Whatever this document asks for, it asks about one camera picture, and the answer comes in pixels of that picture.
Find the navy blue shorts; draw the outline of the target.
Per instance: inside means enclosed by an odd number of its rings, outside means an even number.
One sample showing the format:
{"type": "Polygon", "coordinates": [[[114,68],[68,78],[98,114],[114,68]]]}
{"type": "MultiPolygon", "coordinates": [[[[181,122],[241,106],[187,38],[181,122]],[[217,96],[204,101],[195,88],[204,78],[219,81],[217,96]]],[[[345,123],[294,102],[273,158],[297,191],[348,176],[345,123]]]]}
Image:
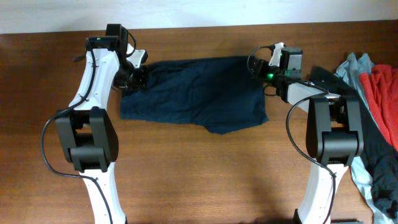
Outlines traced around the navy blue shorts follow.
{"type": "Polygon", "coordinates": [[[245,56],[150,64],[145,90],[125,91],[121,119],[196,124],[215,134],[268,121],[263,85],[245,56]]]}

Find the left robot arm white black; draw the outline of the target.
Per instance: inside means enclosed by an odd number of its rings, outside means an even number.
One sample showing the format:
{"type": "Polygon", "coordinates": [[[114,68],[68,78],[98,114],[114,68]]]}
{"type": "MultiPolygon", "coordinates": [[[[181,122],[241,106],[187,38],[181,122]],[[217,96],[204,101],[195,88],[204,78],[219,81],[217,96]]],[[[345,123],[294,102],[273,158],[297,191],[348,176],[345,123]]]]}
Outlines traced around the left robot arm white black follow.
{"type": "Polygon", "coordinates": [[[106,111],[113,87],[143,90],[147,83],[145,50],[137,50],[120,36],[86,40],[86,67],[69,106],[53,117],[67,162],[82,179],[95,223],[127,223],[119,203],[114,168],[118,135],[106,111]]]}

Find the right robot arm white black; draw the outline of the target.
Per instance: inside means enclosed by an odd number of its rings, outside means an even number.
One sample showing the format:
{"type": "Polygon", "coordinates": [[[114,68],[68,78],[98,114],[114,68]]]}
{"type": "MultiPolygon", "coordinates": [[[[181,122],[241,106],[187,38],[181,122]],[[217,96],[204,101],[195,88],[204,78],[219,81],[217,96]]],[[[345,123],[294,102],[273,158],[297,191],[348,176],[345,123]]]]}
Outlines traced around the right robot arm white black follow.
{"type": "Polygon", "coordinates": [[[316,84],[282,74],[279,67],[267,61],[248,57],[247,67],[256,80],[277,90],[277,96],[291,108],[306,111],[306,151],[294,148],[310,161],[311,169],[304,198],[295,209],[293,223],[331,223],[331,211],[341,178],[355,157],[364,149],[359,101],[350,95],[337,95],[316,84]]]}

